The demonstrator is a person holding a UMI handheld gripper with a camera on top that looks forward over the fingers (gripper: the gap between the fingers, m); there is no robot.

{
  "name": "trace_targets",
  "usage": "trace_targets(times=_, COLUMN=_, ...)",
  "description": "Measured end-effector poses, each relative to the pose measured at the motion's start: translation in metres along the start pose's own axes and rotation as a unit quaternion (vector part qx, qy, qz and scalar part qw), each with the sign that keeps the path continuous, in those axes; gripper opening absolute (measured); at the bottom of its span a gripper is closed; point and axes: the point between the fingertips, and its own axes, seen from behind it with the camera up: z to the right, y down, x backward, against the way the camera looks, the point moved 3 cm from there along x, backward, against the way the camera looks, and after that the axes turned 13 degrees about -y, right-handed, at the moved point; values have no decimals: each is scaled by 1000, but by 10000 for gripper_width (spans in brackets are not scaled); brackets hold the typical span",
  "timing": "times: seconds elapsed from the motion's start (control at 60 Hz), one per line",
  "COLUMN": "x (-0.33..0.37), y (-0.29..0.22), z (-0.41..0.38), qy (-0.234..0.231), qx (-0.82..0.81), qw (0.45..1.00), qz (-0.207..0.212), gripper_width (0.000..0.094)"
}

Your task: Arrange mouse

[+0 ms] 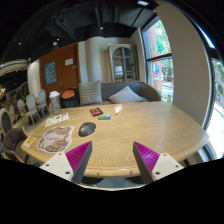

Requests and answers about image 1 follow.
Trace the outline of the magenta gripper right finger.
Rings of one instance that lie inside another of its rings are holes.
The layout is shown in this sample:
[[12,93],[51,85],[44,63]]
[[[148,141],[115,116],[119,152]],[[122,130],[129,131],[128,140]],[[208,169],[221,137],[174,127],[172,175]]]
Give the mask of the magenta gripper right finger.
[[168,153],[159,154],[138,142],[133,143],[133,154],[145,184],[183,169]]

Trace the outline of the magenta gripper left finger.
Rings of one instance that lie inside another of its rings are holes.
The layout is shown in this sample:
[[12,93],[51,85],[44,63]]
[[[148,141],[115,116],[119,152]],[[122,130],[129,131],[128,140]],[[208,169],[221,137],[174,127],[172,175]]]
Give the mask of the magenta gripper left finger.
[[89,141],[67,153],[56,153],[41,166],[41,169],[70,182],[80,184],[91,153],[92,142]]

